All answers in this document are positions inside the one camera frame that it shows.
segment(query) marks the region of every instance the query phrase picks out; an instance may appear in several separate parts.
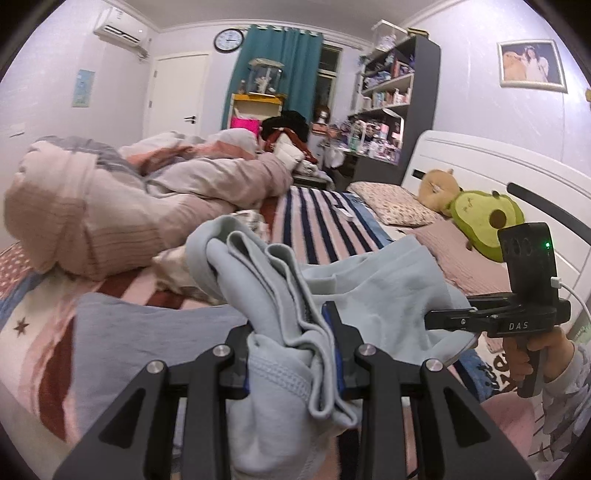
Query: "teal curtain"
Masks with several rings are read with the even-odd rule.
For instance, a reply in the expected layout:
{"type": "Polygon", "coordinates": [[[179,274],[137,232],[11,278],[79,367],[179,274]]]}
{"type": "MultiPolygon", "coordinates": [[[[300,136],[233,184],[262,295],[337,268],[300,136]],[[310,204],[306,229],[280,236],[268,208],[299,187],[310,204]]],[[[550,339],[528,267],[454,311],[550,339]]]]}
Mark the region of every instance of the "teal curtain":
{"type": "Polygon", "coordinates": [[[279,93],[285,93],[287,100],[283,110],[295,110],[310,121],[314,106],[314,91],[318,63],[322,50],[322,34],[302,33],[299,28],[266,28],[251,25],[240,55],[234,65],[232,78],[226,94],[222,129],[228,122],[228,108],[232,94],[238,90],[240,81],[248,79],[250,72],[248,62],[252,59],[263,58],[280,61],[283,65],[279,93]]]}

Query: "metal bolt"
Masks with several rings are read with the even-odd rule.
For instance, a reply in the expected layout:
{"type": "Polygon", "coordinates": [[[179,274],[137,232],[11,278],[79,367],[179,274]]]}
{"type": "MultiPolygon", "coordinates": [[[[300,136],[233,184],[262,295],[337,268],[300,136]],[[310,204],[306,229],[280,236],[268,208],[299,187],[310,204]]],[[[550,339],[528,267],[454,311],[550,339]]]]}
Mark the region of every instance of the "metal bolt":
{"type": "Polygon", "coordinates": [[[363,356],[371,356],[375,354],[376,349],[371,343],[364,343],[359,347],[359,353],[363,356]]]}
{"type": "Polygon", "coordinates": [[[226,345],[225,343],[213,347],[213,354],[215,356],[228,356],[230,355],[231,351],[232,349],[228,347],[228,345],[226,345]]]}
{"type": "Polygon", "coordinates": [[[151,374],[159,374],[164,370],[164,364],[160,360],[152,360],[147,366],[146,370],[151,374]]]}
{"type": "Polygon", "coordinates": [[[440,372],[443,370],[443,364],[437,358],[430,358],[425,362],[425,366],[430,372],[440,372]]]}

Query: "wall clock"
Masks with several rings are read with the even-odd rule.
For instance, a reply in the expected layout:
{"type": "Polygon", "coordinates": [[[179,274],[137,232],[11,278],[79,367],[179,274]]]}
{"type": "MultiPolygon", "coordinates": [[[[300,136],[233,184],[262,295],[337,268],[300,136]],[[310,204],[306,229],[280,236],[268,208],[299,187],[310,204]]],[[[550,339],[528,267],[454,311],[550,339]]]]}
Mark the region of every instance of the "wall clock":
{"type": "Polygon", "coordinates": [[[213,46],[220,53],[230,53],[238,50],[244,42],[244,35],[237,28],[222,30],[213,39],[213,46]]]}

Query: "ceiling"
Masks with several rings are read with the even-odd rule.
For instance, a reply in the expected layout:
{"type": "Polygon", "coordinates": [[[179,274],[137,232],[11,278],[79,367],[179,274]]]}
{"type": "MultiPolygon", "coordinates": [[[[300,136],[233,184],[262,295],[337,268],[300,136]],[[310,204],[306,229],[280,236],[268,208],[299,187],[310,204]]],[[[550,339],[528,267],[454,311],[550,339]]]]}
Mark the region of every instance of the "ceiling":
{"type": "Polygon", "coordinates": [[[275,20],[371,40],[380,19],[400,24],[439,0],[126,0],[159,28],[214,20],[275,20]]]}

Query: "brown star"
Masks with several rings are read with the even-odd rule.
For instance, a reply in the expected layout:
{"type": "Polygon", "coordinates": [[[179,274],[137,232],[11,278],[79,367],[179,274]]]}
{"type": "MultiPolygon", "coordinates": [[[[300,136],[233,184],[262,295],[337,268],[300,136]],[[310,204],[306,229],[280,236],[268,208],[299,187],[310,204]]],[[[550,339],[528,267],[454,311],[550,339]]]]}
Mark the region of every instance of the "brown star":
{"type": "Polygon", "coordinates": [[[19,320],[17,322],[17,326],[14,327],[12,330],[16,330],[18,332],[17,337],[21,336],[21,333],[24,335],[25,334],[25,328],[28,327],[29,324],[25,323],[25,319],[19,320]]]}

